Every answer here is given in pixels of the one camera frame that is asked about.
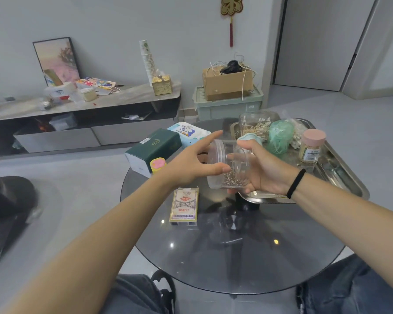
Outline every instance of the gold tissue box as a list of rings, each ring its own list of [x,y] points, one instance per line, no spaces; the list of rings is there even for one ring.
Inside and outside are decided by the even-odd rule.
[[[154,94],[157,96],[159,94],[171,94],[172,93],[172,83],[170,75],[162,77],[154,77],[151,81],[153,85]]]

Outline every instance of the dark green box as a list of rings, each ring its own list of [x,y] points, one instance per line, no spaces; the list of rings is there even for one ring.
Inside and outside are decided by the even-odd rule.
[[[159,157],[167,160],[180,148],[182,142],[179,133],[157,129],[148,138],[126,151],[125,156],[133,171],[151,177],[150,162]]]

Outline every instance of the blue and white package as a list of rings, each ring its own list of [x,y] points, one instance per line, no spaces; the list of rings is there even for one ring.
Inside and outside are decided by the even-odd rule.
[[[193,145],[195,142],[211,134],[211,132],[207,130],[203,130],[186,122],[178,122],[169,127],[168,130],[179,133],[184,148]]]

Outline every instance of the door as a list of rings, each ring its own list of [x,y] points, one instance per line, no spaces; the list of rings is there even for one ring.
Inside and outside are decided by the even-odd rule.
[[[339,91],[375,0],[287,0],[275,84]]]

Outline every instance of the paper cup stack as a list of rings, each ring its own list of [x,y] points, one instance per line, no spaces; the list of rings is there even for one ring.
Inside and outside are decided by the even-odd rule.
[[[140,41],[140,49],[141,57],[143,58],[144,66],[147,72],[148,82],[150,83],[150,86],[152,86],[151,82],[154,77],[157,77],[157,72],[147,40]]]

